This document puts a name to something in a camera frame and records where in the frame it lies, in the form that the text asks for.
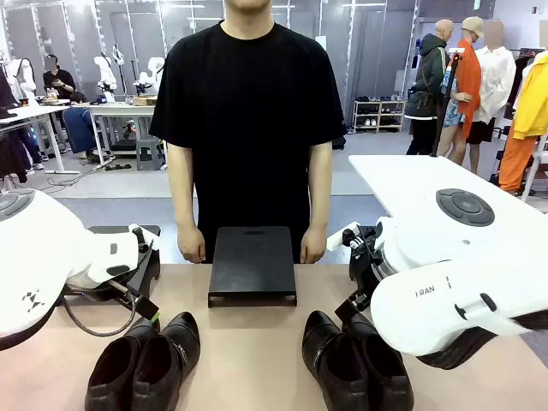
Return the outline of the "grey plastic stool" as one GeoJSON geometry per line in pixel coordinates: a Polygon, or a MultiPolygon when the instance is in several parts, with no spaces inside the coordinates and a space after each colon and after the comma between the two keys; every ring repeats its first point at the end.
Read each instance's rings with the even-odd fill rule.
{"type": "Polygon", "coordinates": [[[135,142],[136,168],[138,171],[159,171],[165,165],[161,141],[157,138],[135,142]]]}

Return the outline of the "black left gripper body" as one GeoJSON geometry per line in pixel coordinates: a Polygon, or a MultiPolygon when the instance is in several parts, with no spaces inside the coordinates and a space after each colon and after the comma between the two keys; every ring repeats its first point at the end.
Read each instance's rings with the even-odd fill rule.
{"type": "Polygon", "coordinates": [[[115,301],[124,307],[133,307],[137,306],[142,299],[142,295],[138,290],[127,284],[109,280],[103,283],[101,298],[102,301],[115,301]]]}

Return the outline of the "white background desk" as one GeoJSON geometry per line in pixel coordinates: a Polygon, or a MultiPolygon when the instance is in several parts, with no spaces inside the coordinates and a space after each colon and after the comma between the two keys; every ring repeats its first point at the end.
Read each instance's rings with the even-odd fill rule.
{"type": "Polygon", "coordinates": [[[63,137],[63,130],[57,120],[56,113],[67,108],[68,106],[29,105],[8,110],[11,117],[0,119],[0,136],[25,126],[44,124],[46,136],[50,140],[57,161],[57,168],[55,170],[46,170],[45,173],[50,175],[78,175],[80,174],[79,171],[65,169],[57,141],[57,139],[63,137]]]}

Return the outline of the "background person in black top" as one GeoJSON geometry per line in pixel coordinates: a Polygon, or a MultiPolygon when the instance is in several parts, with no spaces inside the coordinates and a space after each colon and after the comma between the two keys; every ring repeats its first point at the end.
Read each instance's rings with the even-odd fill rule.
{"type": "Polygon", "coordinates": [[[44,89],[55,89],[61,99],[71,99],[76,90],[73,76],[69,71],[61,69],[55,55],[45,57],[45,72],[43,73],[44,89]]]}

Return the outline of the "white background work table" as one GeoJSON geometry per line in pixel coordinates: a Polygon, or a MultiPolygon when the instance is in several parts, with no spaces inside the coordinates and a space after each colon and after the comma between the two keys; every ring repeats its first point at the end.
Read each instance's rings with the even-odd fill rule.
{"type": "Polygon", "coordinates": [[[115,102],[107,104],[98,104],[88,106],[97,152],[99,156],[99,165],[97,170],[112,163],[116,157],[110,149],[110,137],[104,131],[105,118],[129,117],[134,120],[136,127],[137,140],[150,140],[152,137],[148,134],[149,128],[140,125],[140,118],[152,119],[154,107],[131,105],[127,103],[115,102]]]}

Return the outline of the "person's right hand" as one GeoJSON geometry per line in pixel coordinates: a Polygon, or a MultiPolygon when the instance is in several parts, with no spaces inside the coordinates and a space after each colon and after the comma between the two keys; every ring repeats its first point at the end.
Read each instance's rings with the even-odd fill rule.
{"type": "Polygon", "coordinates": [[[177,244],[182,257],[190,263],[206,261],[206,243],[200,230],[195,226],[179,227],[177,244]]]}

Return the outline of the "white side table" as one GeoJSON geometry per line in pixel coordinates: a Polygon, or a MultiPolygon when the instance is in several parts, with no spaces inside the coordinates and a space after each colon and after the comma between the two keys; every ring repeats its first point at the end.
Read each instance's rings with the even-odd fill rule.
{"type": "Polygon", "coordinates": [[[432,212],[437,191],[458,188],[486,201],[503,221],[548,223],[548,200],[524,202],[444,157],[352,155],[348,160],[393,217],[432,212]]]}

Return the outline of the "yellow hoodie orange trousers outfit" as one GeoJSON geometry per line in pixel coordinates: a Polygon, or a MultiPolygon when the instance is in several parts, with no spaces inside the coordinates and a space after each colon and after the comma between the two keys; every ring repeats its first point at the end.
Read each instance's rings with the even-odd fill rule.
{"type": "Polygon", "coordinates": [[[548,51],[538,54],[523,75],[520,96],[500,166],[499,187],[517,193],[537,139],[548,130],[548,51]]]}

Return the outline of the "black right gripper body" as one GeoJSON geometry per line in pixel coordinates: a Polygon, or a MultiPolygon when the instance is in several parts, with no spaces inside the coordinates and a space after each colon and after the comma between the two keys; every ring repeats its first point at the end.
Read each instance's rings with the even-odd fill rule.
{"type": "Polygon", "coordinates": [[[369,302],[373,291],[383,279],[378,269],[382,259],[380,253],[374,250],[376,229],[359,225],[357,230],[358,233],[351,241],[351,280],[356,282],[360,298],[369,302]]]}

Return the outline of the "person torso black t-shirt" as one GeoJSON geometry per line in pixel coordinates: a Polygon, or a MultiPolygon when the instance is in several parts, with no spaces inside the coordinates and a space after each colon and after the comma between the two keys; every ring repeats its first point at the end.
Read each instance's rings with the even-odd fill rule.
{"type": "Polygon", "coordinates": [[[301,262],[312,151],[345,134],[342,113],[326,51],[286,27],[237,39],[216,25],[175,43],[150,132],[190,154],[207,259],[223,227],[283,226],[301,262]]]}

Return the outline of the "white shoe rack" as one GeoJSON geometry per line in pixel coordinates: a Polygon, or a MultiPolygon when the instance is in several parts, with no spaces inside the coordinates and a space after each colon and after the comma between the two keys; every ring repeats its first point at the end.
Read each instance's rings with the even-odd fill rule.
{"type": "Polygon", "coordinates": [[[397,95],[358,97],[354,101],[352,130],[355,133],[400,132],[406,103],[397,95]]]}

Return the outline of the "mannequin in dark green jacket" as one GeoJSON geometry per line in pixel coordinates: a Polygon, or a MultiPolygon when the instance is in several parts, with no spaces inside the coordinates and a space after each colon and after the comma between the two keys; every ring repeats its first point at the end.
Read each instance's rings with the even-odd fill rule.
{"type": "Polygon", "coordinates": [[[452,21],[440,20],[434,26],[434,33],[426,34],[421,40],[420,64],[404,114],[411,121],[413,131],[407,155],[429,155],[432,152],[442,99],[441,84],[450,59],[446,46],[453,28],[452,21]]]}

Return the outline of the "person in white shirt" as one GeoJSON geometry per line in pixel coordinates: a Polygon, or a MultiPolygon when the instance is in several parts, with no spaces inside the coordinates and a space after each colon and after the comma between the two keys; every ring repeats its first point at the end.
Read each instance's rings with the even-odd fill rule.
{"type": "Polygon", "coordinates": [[[503,23],[484,23],[484,46],[476,51],[481,67],[480,103],[467,138],[470,168],[478,174],[480,144],[491,141],[498,112],[506,105],[515,78],[515,59],[503,46],[503,23]]]}

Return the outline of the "person's bare right forearm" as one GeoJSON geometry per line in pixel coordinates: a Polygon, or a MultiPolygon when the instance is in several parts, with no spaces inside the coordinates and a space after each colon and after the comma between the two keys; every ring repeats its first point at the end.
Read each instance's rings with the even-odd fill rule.
{"type": "Polygon", "coordinates": [[[192,165],[171,159],[168,167],[171,198],[179,229],[196,228],[194,220],[194,176],[192,165]]]}

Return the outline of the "black tripod pole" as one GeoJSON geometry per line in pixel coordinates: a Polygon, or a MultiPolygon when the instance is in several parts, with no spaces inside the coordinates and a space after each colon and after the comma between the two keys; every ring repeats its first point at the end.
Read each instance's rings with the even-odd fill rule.
{"type": "Polygon", "coordinates": [[[441,139],[441,133],[443,130],[444,125],[444,118],[447,111],[447,106],[450,101],[450,94],[452,90],[452,85],[455,79],[456,71],[459,65],[459,62],[462,59],[462,55],[464,53],[464,48],[450,48],[450,53],[452,54],[451,59],[451,65],[450,65],[450,76],[447,81],[446,86],[442,86],[442,102],[438,113],[438,120],[437,120],[437,131],[436,131],[436,137],[434,139],[433,145],[432,145],[432,152],[430,154],[431,157],[435,158],[438,155],[438,146],[441,139]]]}

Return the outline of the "mannequin orange top beige cap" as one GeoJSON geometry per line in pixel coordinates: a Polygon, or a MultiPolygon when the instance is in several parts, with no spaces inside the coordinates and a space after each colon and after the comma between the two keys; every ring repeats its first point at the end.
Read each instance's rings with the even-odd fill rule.
{"type": "Polygon", "coordinates": [[[462,22],[462,38],[457,47],[459,61],[449,86],[449,79],[456,62],[453,59],[446,69],[444,77],[445,91],[449,91],[449,101],[444,114],[437,155],[462,165],[466,152],[467,138],[470,134],[474,113],[480,107],[481,67],[473,44],[483,37],[484,22],[478,16],[470,16],[462,22]]]}

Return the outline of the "person's bare left forearm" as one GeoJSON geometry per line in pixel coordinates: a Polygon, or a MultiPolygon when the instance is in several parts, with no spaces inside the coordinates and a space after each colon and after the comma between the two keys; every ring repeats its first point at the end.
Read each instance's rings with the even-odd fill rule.
{"type": "Polygon", "coordinates": [[[332,186],[332,162],[311,162],[308,173],[311,203],[310,227],[327,230],[332,186]]]}

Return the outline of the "person in blue jacket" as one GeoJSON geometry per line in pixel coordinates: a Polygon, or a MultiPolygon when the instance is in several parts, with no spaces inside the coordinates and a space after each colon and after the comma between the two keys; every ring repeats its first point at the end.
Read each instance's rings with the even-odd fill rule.
{"type": "Polygon", "coordinates": [[[69,107],[63,111],[63,122],[73,153],[91,152],[96,148],[92,118],[87,108],[69,107]]]}

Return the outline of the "person's left hand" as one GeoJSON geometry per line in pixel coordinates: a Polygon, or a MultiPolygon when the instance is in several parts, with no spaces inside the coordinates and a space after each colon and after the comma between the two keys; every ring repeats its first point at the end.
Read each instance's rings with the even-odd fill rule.
{"type": "Polygon", "coordinates": [[[326,227],[310,226],[301,240],[301,264],[315,264],[325,254],[326,250],[326,227]]]}

